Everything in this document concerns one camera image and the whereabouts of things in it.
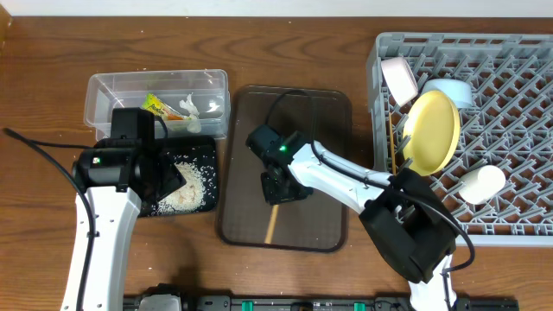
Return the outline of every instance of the gray dish rack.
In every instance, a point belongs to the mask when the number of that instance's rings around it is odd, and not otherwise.
[[[402,128],[416,98],[397,106],[380,69],[397,56],[409,62],[419,91],[437,78],[472,85],[474,107],[460,110],[454,156],[428,180],[473,242],[553,246],[553,35],[380,34],[366,63],[377,170],[391,171],[390,134],[398,171],[410,164],[401,156]],[[507,183],[486,204],[468,204],[459,178],[487,164]]]

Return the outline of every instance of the rice pile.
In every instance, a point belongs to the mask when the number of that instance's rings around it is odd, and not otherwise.
[[[175,164],[175,166],[187,184],[159,202],[157,212],[160,214],[193,212],[196,208],[206,204],[203,200],[206,192],[203,182],[206,179],[201,176],[198,168],[194,164],[184,162]]]

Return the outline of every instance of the oval yellow plate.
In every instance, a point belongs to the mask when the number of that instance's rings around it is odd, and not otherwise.
[[[449,97],[440,91],[424,93],[409,111],[404,135],[411,139],[404,147],[404,158],[421,176],[431,175],[448,164],[455,152],[461,132],[459,111]]]

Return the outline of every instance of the wooden table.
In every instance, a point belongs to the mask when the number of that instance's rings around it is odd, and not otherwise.
[[[353,103],[353,160],[370,167],[365,62],[385,31],[553,33],[553,20],[17,17],[0,59],[0,125],[39,140],[92,145],[94,134],[83,125],[91,75],[220,68],[232,95],[254,84],[344,92]],[[79,152],[48,151],[67,168]],[[0,309],[59,309],[73,251],[74,191],[4,135],[0,158]],[[125,293],[171,282],[196,294],[408,295],[407,282],[351,216],[346,246],[331,255],[223,244],[215,213],[139,219]],[[466,257],[465,248],[455,253],[457,263]],[[552,259],[550,249],[479,248],[474,265],[453,274],[454,288],[514,297],[523,310],[552,309]]]

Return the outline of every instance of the yellow stick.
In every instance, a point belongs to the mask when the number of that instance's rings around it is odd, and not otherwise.
[[[396,146],[394,146],[394,131],[391,126],[391,113],[388,114],[388,126],[390,127],[390,155],[391,155],[391,173],[396,174]]]
[[[273,206],[273,210],[270,213],[269,227],[267,228],[267,235],[265,235],[265,243],[270,244],[273,240],[273,232],[275,231],[275,223],[277,222],[278,205]]]

